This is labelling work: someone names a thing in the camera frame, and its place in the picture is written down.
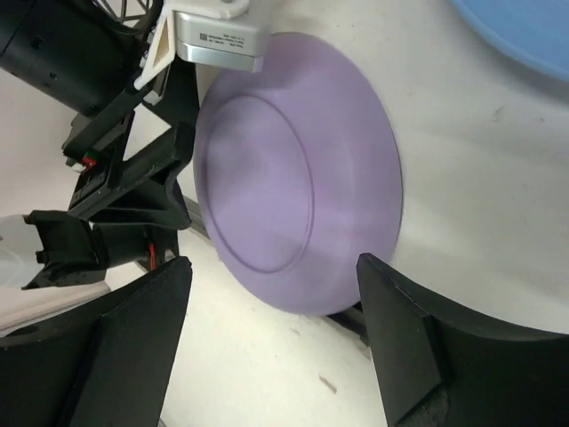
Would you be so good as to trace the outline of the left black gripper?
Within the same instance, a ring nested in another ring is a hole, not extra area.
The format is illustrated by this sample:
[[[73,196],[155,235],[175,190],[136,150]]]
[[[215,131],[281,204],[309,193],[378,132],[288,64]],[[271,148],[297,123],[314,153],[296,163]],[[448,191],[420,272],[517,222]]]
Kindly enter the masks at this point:
[[[139,105],[170,127],[124,160]],[[24,290],[91,285],[105,279],[107,244],[100,227],[89,222],[189,227],[177,178],[192,159],[198,111],[196,67],[177,59],[142,89],[127,85],[96,117],[73,126],[63,153],[84,170],[68,213],[34,211],[24,217],[43,246],[36,251],[42,269]]]

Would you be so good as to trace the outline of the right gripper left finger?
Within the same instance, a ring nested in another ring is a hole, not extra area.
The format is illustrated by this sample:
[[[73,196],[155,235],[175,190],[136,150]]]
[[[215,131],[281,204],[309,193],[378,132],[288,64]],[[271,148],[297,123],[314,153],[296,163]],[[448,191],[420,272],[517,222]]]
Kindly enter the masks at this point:
[[[157,426],[192,280],[177,257],[1,340],[3,426]]]

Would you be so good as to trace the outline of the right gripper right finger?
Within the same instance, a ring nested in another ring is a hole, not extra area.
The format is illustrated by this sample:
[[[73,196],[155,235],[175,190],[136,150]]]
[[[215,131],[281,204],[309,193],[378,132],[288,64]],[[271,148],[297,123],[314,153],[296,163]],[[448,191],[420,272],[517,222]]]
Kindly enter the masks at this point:
[[[372,254],[357,279],[388,425],[567,425],[565,334],[469,309]]]

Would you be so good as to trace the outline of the light purple plate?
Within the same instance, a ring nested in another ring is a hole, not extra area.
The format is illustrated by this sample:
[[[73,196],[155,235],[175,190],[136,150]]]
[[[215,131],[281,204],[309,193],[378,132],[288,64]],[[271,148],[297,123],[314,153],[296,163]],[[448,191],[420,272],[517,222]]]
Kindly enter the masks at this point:
[[[274,35],[260,72],[219,73],[194,177],[221,260],[277,309],[343,311],[360,299],[358,256],[395,252],[403,185],[389,119],[358,67],[317,37]]]

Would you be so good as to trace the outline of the blue plate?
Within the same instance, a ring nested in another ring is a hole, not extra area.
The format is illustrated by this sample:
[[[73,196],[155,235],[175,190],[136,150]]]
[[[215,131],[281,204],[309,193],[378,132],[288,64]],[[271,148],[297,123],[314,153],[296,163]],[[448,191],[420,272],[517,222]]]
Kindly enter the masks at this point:
[[[549,0],[454,1],[488,44],[543,75],[568,81],[568,3]]]

